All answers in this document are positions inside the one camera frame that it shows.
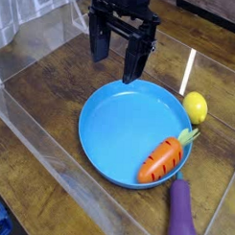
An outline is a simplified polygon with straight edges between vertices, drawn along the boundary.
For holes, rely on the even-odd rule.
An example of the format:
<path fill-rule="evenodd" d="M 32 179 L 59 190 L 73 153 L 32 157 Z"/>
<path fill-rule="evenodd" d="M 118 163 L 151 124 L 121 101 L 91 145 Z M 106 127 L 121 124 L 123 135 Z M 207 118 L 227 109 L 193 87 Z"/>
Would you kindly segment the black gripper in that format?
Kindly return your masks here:
<path fill-rule="evenodd" d="M 123 83 L 140 78 L 149 54 L 155 49 L 159 17 L 150 10 L 151 0 L 92 0 L 89 7 L 89 41 L 95 62 L 106 59 L 111 31 L 128 40 Z"/>

